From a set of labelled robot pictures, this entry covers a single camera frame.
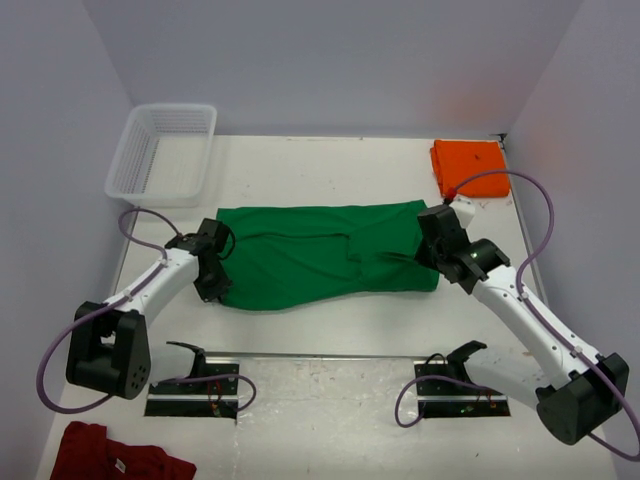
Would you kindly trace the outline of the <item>green t-shirt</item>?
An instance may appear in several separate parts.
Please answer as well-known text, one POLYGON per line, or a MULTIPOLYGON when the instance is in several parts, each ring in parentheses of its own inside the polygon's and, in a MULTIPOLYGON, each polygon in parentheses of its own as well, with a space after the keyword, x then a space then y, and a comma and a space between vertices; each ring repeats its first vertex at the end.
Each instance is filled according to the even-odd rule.
POLYGON ((382 205, 219 209, 235 248, 224 268, 224 305, 278 311, 356 293, 437 289, 436 271, 414 255, 421 200, 382 205))

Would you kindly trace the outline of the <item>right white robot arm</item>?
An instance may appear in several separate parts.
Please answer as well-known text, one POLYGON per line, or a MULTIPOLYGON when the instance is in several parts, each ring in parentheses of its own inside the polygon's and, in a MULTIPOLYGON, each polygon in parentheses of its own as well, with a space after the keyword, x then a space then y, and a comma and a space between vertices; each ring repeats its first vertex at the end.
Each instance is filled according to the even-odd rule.
POLYGON ((566 445, 589 436, 622 410, 629 366, 602 355, 567 328, 517 277, 510 259, 490 240, 470 241, 449 205, 417 217, 422 240, 416 261, 491 310, 532 354, 526 366, 481 342, 469 342, 446 368, 448 385, 467 393, 489 387, 530 406, 549 433, 566 445))

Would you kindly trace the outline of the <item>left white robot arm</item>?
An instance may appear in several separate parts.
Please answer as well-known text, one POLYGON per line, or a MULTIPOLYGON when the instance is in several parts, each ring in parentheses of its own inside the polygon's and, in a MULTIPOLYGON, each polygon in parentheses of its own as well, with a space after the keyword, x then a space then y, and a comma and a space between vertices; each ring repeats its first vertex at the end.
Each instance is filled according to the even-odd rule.
POLYGON ((147 384, 174 382, 187 393, 201 390, 208 379, 204 350, 177 341, 152 348, 148 327, 189 285, 205 303, 222 300, 232 286, 223 261, 234 248, 231 228, 205 219, 197 232, 172 238, 129 287, 102 303, 82 304, 71 333, 67 381, 125 399, 137 397, 147 384))

